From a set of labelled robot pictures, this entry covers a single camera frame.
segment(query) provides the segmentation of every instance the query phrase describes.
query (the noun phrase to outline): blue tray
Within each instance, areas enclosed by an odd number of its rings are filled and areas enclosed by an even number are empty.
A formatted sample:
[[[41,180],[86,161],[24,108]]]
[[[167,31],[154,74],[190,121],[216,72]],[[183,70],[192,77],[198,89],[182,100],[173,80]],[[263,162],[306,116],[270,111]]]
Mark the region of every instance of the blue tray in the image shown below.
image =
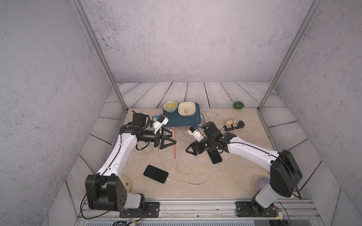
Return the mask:
[[[190,116],[182,116],[178,113],[178,110],[175,112],[169,113],[165,110],[163,110],[163,115],[168,118],[168,123],[165,125],[165,127],[176,127],[176,126],[185,126],[185,125],[196,125],[200,124],[201,117],[200,117],[200,107],[197,103],[196,105],[196,112],[193,115]]]

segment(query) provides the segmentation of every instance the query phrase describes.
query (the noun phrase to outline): metal frame pole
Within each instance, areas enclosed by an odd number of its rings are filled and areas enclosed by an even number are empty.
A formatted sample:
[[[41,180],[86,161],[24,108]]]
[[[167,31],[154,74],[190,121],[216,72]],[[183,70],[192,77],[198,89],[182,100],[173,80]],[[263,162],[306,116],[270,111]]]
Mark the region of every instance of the metal frame pole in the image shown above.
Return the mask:
[[[275,73],[273,79],[270,82],[270,85],[268,89],[266,90],[266,93],[263,97],[263,99],[260,102],[260,105],[258,106],[258,110],[261,111],[266,102],[268,101],[270,95],[272,94],[272,91],[277,86],[277,83],[279,82],[280,77],[282,76],[285,68],[288,66],[288,63],[290,59],[293,57],[293,54],[295,53],[295,50],[298,47],[298,44],[300,43],[301,39],[303,38],[304,34],[306,33],[309,25],[313,21],[314,16],[318,12],[318,9],[320,5],[322,4],[323,0],[313,0],[311,6],[309,7],[309,10],[304,17],[303,22],[300,24],[299,29],[297,30],[292,43],[290,44],[288,51],[286,52],[277,72]]]
[[[103,52],[101,50],[101,47],[99,46],[99,43],[98,43],[98,41],[96,39],[96,36],[94,35],[92,27],[89,24],[89,20],[88,20],[87,16],[85,15],[85,11],[84,11],[84,8],[83,8],[80,0],[72,0],[72,3],[73,3],[75,11],[78,14],[80,22],[82,23],[82,25],[84,27],[85,32],[86,32],[89,40],[92,43],[93,49],[96,52],[96,55],[97,55],[99,61],[102,64],[103,70],[106,73],[106,76],[107,76],[109,82],[111,83],[111,86],[112,86],[112,88],[113,88],[119,102],[121,103],[123,109],[125,111],[127,111],[128,110],[127,105],[126,105],[126,103],[125,103],[125,101],[124,101],[124,99],[123,99],[123,97],[121,95],[121,92],[119,91],[117,83],[114,80],[112,71],[109,68],[109,65],[108,65],[108,63],[107,63],[107,61],[106,61],[106,59],[104,57],[104,54],[103,54]]]

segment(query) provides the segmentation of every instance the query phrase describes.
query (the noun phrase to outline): green lime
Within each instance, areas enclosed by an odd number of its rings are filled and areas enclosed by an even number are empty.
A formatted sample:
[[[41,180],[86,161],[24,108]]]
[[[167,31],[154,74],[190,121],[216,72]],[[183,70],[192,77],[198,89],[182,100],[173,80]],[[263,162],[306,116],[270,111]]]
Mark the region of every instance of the green lime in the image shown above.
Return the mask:
[[[244,107],[244,104],[241,101],[236,101],[234,103],[234,108],[235,109],[242,109]]]

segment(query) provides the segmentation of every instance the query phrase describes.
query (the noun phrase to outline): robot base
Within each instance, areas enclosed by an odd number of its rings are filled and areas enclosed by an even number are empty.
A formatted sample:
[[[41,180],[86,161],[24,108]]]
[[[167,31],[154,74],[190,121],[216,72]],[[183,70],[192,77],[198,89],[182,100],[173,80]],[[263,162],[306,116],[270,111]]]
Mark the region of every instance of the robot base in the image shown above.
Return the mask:
[[[235,202],[237,217],[277,217],[278,213],[275,207],[261,208],[252,202]]]
[[[142,218],[145,213],[145,218],[158,218],[160,203],[159,202],[146,202],[144,198],[144,194],[141,195],[141,204],[137,209],[122,209],[119,213],[119,217],[121,218]]]

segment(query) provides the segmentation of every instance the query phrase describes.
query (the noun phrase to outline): wooden stick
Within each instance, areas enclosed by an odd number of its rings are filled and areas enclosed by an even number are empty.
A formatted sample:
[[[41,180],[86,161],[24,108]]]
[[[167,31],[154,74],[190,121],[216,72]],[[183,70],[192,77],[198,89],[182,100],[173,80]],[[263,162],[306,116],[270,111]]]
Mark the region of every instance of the wooden stick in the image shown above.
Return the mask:
[[[172,139],[175,139],[175,127],[172,128]],[[176,159],[176,145],[173,146],[173,158]]]

